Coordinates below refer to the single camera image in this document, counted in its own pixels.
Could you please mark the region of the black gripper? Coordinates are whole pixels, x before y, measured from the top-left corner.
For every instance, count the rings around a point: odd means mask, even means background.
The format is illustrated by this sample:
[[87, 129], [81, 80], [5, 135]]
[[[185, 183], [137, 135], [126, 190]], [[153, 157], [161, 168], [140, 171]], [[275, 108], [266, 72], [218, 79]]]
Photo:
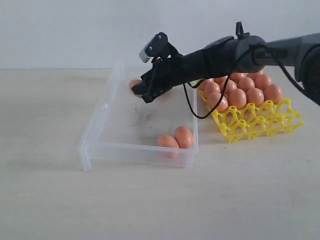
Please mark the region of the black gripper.
[[200, 54], [190, 53], [153, 63], [130, 89], [145, 103], [152, 103], [172, 87], [200, 79]]

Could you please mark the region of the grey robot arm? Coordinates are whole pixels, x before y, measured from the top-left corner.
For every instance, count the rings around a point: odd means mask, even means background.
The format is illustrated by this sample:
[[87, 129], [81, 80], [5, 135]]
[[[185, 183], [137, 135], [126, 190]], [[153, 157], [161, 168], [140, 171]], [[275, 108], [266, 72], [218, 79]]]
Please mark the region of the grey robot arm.
[[132, 87], [133, 93], [151, 103], [182, 84], [278, 66], [282, 70], [294, 67], [294, 77], [288, 73], [286, 77], [303, 95], [320, 103], [319, 33], [266, 42], [260, 36], [244, 32], [242, 23], [237, 22], [235, 34], [182, 55], [165, 33], [157, 33], [139, 54], [144, 63], [151, 61], [152, 68], [141, 75], [141, 83]]

